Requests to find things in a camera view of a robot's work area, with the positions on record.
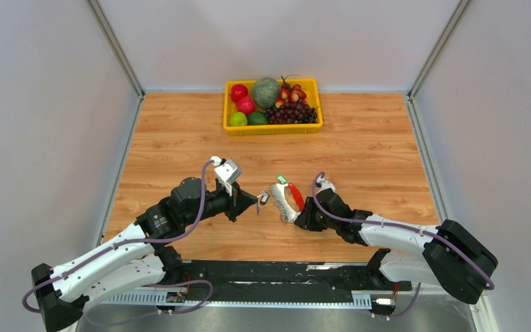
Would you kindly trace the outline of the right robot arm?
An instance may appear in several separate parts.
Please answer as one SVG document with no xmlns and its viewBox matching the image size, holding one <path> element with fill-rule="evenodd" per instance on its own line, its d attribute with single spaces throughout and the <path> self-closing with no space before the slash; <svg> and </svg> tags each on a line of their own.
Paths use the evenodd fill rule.
<svg viewBox="0 0 531 332">
<path fill-rule="evenodd" d="M 367 210 L 352 209 L 332 189 L 307 197 L 293 222 L 303 230 L 334 230 L 347 243 L 384 247 L 380 262 L 367 270 L 375 288 L 392 282 L 440 286 L 466 304 L 476 304 L 493 288 L 498 259 L 460 223 L 416 225 L 390 220 Z"/>
</svg>

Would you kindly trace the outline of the key with green tag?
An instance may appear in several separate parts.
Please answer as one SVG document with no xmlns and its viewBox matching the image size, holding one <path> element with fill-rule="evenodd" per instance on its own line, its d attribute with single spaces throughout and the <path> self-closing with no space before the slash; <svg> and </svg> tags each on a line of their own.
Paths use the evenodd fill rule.
<svg viewBox="0 0 531 332">
<path fill-rule="evenodd" d="M 284 186 L 288 184 L 288 180 L 281 174 L 277 175 L 278 184 Z"/>
</svg>

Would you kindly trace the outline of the key with black tag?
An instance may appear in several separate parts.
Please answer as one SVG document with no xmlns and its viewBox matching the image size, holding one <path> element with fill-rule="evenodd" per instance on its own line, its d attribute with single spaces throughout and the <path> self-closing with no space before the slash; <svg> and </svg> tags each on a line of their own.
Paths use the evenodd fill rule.
<svg viewBox="0 0 531 332">
<path fill-rule="evenodd" d="M 265 205 L 270 198 L 270 193 L 267 190 L 263 190 L 257 198 L 260 205 Z"/>
</svg>

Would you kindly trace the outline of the metal key organizer with rings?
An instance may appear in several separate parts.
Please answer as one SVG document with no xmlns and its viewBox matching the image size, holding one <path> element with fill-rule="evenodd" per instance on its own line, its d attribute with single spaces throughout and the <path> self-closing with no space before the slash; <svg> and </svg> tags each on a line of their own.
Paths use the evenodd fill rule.
<svg viewBox="0 0 531 332">
<path fill-rule="evenodd" d="M 305 207 L 305 200 L 298 188 L 293 183 L 275 183 L 271 186 L 270 192 L 281 220 L 286 223 L 294 223 Z M 289 203 L 286 197 L 287 192 L 295 202 L 295 207 Z"/>
</svg>

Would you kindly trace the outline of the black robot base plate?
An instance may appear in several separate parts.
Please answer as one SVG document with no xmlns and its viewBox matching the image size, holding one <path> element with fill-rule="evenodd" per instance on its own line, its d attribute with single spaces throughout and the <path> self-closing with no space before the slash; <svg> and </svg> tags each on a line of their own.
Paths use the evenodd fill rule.
<svg viewBox="0 0 531 332">
<path fill-rule="evenodd" d="M 192 299 L 325 300 L 346 299 L 352 291 L 410 291 L 410 282 L 394 284 L 378 268 L 357 263 L 193 260 L 166 273 L 161 284 L 185 285 Z"/>
</svg>

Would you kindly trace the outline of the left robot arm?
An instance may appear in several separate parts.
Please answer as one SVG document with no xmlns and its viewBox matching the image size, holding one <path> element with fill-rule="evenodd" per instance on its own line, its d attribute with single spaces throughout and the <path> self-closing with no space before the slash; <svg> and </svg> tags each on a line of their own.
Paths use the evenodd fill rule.
<svg viewBox="0 0 531 332">
<path fill-rule="evenodd" d="M 61 331 L 100 302 L 132 288 L 178 285 L 184 268 L 169 243 L 218 214 L 235 222 L 257 202 L 236 182 L 217 183 L 211 192 L 203 179 L 189 177 L 102 245 L 65 264 L 34 267 L 32 293 L 46 330 Z"/>
</svg>

